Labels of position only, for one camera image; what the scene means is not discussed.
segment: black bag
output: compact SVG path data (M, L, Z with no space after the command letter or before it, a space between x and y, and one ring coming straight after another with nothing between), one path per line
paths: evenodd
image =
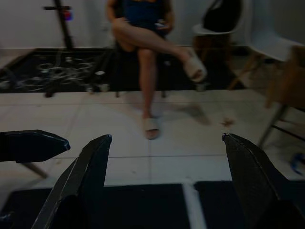
M214 9L220 1L220 7ZM242 7L242 0L215 0L203 17L203 27L214 32L232 31L241 17Z

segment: floor tile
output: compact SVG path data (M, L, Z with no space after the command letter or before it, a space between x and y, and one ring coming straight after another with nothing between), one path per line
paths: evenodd
M86 94L85 92L55 93L53 97L46 98L44 93L24 93L16 104L80 104Z
M1 131L43 130L64 136L77 105L14 106L0 120Z
M141 92L120 92L117 98L115 92L101 92L95 94L86 94L82 104L132 104L141 103Z
M274 167L280 171L287 179L289 180L305 180L305 177L294 172L290 165L289 161L286 159L280 158L276 155L269 156L269 159L273 163ZM299 171L305 174L305 166L300 165Z
M72 149L60 156L76 157L89 141L105 134L112 135L111 157L148 156L137 104L82 105L67 136Z
M163 104L162 135L151 141L152 156L224 155L223 113L218 103Z
M263 102L221 102L225 118L233 121L229 132L257 144L278 105L265 109Z
M231 101L265 101L266 98L252 89L244 90L217 90L215 96L219 102Z
M53 188L56 184L58 178L63 174L63 172L71 165L75 160L74 158L60 158L60 159L51 159L52 167L48 172L48 177L38 182L32 182L27 186L27 189L34 188Z
M227 156L152 157L155 183L232 180Z
M45 162L34 163L43 171L49 173L52 167L52 159ZM37 174L17 164L16 162L0 162L0 190L15 191L31 186L33 183L41 182L43 179Z
M105 185L149 184L149 158L109 158Z
M21 96L20 93L0 94L0 105L15 105Z
M191 91L167 91L166 98L162 98L159 93L155 96L156 103L188 103L196 101L197 92Z
M195 92L195 102L217 102L216 94L217 90L208 90L205 92Z
M5 56L0 58L0 68L11 62L12 60L16 59L18 56Z
M0 120L12 108L12 106L0 106Z

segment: black mat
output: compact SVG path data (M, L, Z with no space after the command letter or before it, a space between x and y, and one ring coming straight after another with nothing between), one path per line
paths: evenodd
M103 62L98 64L101 57L105 60L110 57L107 66ZM57 70L41 70L41 67L48 68L48 65ZM208 71L207 90L226 89L236 77L224 63L205 65ZM195 90L195 85L187 78L183 66L176 58L160 55L158 66L158 90ZM38 49L6 67L0 71L0 93L46 92L54 79L60 79L56 82L57 92L85 92L88 89L87 78L95 67L106 72L94 80L95 84L108 83L111 91L140 90L139 63L135 53L111 54L109 49L61 53L58 50ZM235 87L244 88L242 83Z
M113 91L139 91L139 62L134 53L120 53L117 59L119 66L113 73ZM179 60L170 55L158 56L158 90L195 90L196 86L189 80ZM225 90L236 78L236 75L223 63L206 62L208 71L207 90ZM245 89L238 83L234 90Z
M142 185L104 189L105 229L189 229L182 185Z
M12 229L30 229L50 191L12 193L2 210L15 212L17 223ZM103 191L101 221L105 229L190 228L181 185L105 187Z
M0 71L0 93L46 92L53 84L59 85L57 92L84 92L87 77L102 54L38 49Z
M290 196L305 215L305 181L290 181L290 185ZM195 188L208 229L248 228L232 182L198 182Z
M13 192L1 213L14 212L14 225L1 224L1 229L31 229L51 189L35 189Z

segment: blue dress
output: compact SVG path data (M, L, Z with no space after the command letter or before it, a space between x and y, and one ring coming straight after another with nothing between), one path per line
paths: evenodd
M124 0L124 17L132 25L154 31L164 37L164 31L155 25L163 15L163 0Z

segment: red object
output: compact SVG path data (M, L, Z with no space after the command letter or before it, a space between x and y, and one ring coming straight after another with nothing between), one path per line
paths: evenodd
M72 13L69 10L64 10L63 14L65 16L66 21L71 21L72 20Z

